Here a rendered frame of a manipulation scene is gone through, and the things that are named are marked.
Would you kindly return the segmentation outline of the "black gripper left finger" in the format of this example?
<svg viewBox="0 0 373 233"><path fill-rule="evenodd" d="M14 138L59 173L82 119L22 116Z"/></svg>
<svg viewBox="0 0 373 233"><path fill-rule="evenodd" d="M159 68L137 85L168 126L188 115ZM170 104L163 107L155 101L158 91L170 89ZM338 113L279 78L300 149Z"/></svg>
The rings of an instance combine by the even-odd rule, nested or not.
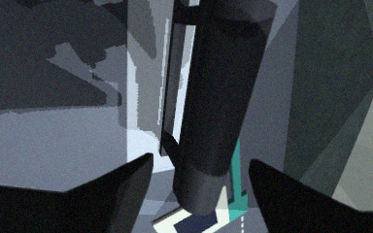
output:
<svg viewBox="0 0 373 233"><path fill-rule="evenodd" d="M0 233L132 233L152 172L147 152L71 190L0 184Z"/></svg>

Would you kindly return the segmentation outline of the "teal flat bar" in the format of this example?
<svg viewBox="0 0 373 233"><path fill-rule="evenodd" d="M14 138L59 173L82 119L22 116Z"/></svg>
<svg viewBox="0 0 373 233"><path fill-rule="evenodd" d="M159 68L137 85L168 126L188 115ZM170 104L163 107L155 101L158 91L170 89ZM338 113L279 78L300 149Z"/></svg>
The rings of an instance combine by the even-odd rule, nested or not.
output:
<svg viewBox="0 0 373 233"><path fill-rule="evenodd" d="M230 164L232 199L227 202L230 222L248 211L248 193L246 191L241 193L240 166L241 157L239 136Z"/></svg>

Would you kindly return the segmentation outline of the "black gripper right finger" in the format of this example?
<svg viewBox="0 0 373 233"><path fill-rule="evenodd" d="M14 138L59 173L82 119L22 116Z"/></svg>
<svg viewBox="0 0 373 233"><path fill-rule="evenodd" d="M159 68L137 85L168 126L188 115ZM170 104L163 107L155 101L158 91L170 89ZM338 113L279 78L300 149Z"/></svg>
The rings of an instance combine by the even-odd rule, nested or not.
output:
<svg viewBox="0 0 373 233"><path fill-rule="evenodd" d="M268 233L373 233L373 211L319 193L259 159L249 177Z"/></svg>

